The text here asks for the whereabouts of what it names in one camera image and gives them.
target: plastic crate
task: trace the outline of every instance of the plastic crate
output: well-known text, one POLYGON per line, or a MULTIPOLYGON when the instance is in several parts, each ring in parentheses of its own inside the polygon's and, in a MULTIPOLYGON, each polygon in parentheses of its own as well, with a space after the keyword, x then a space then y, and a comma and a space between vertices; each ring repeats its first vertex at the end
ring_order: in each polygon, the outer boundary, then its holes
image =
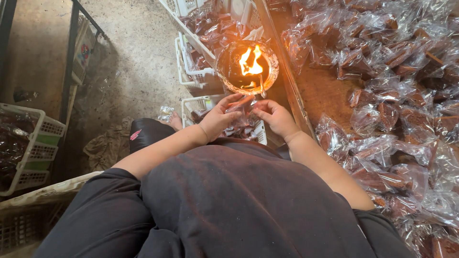
POLYGON ((73 56, 72 78, 77 85, 83 84, 86 68, 89 64, 95 45, 95 35, 89 26, 89 20, 80 13, 78 16, 78 34, 75 40, 75 55, 73 56))
POLYGON ((182 49, 182 57, 185 63, 186 74, 190 75, 193 78, 193 81, 196 83, 208 83, 209 85, 215 85, 216 87, 221 87, 222 84, 220 82, 220 78, 218 77, 215 69, 208 67, 208 68, 205 68, 199 71, 191 70, 192 60, 190 59, 190 56, 187 55, 186 47, 185 47, 185 44, 188 43, 188 40, 181 32, 179 32, 179 38, 180 38, 180 47, 182 49))
POLYGON ((29 144, 16 166, 16 174, 11 186, 6 191, 0 191, 0 196, 8 196, 16 190, 39 186, 46 182, 47 171, 57 153, 57 143, 64 135, 66 126, 50 117, 39 109, 19 107, 0 103, 0 109, 18 114, 28 114, 37 119, 33 133, 29 135, 29 144))
POLYGON ((179 82, 189 92, 202 90, 203 85, 190 81, 188 75, 185 73, 185 62, 183 61, 182 49, 180 47, 180 38, 175 39, 175 52, 177 54, 177 69, 179 70, 179 82))
MULTIPOLYGON (((190 99, 182 100, 182 124, 183 127, 194 125, 191 118, 191 112, 194 110, 207 110, 211 109, 218 104, 220 100, 225 97, 224 94, 202 96, 190 99)), ((255 119, 255 134, 257 135, 257 141, 261 144, 267 145, 268 140, 266 138, 266 130, 264 128, 264 122, 260 119, 255 119)))
MULTIPOLYGON (((212 0, 158 0, 161 5, 163 6, 164 9, 166 9, 167 14, 172 21, 172 24, 181 31, 188 42, 200 53, 204 56, 204 58, 207 60, 207 62, 210 64, 212 68, 215 68, 216 66, 216 59, 215 55, 212 54, 212 52, 199 40, 199 37, 191 32, 180 20, 179 16, 190 16, 193 17, 196 14, 196 9, 197 8, 203 8, 203 9, 208 9, 208 10, 213 10, 214 4, 220 4, 223 5, 223 0, 220 1, 212 1, 212 0)), ((261 39, 263 36, 264 30, 263 27, 261 26, 261 20, 260 20, 260 15, 258 14, 258 11, 255 7, 255 4, 248 0, 245 2, 244 5, 244 11, 241 17, 240 22, 242 24, 247 25, 252 31, 250 34, 245 37, 245 40, 257 40, 261 39)))
POLYGON ((90 178, 100 173, 85 174, 0 202, 0 255, 11 255, 43 240, 75 194, 90 178))

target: fire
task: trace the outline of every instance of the fire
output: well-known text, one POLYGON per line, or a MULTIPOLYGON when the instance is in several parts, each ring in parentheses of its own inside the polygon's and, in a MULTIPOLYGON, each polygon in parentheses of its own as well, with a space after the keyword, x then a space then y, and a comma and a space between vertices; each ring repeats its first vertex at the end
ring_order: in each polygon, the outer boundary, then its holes
POLYGON ((255 49, 253 50, 253 53, 255 54, 255 58, 253 59, 253 64, 252 66, 249 66, 247 64, 247 59, 249 59, 250 53, 252 52, 252 47, 247 48, 247 52, 245 52, 242 56, 241 59, 239 60, 239 64, 241 65, 241 70, 242 70, 242 75, 246 75, 248 73, 250 74, 259 74, 263 72, 263 67, 261 67, 258 63, 257 60, 261 56, 261 50, 260 46, 256 45, 255 49))

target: red logo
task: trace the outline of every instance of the red logo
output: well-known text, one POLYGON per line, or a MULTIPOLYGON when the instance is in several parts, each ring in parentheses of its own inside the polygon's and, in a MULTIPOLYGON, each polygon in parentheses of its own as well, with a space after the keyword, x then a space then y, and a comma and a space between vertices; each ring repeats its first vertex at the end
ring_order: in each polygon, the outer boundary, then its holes
POLYGON ((140 129, 137 132, 133 133, 129 139, 135 140, 139 136, 139 133, 140 133, 141 130, 142 129, 140 129))

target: bare foot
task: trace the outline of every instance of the bare foot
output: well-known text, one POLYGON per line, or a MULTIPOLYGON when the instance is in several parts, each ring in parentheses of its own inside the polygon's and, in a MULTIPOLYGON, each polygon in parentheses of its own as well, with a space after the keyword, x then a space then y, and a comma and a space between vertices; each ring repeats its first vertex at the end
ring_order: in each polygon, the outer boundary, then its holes
POLYGON ((176 132, 183 129, 182 118, 179 117, 179 114, 176 111, 172 112, 171 117, 169 118, 169 123, 176 132))

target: concrete floor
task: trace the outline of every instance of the concrete floor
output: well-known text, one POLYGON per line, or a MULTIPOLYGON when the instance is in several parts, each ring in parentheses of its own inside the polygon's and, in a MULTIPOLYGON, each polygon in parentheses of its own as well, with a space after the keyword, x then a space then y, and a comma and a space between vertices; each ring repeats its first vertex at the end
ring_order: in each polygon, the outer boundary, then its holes
POLYGON ((88 0, 82 6, 107 35, 99 38, 84 84, 78 87, 57 180, 90 172, 83 147, 126 116, 157 118, 161 104, 181 114, 192 97, 179 84, 177 29, 157 0, 88 0))

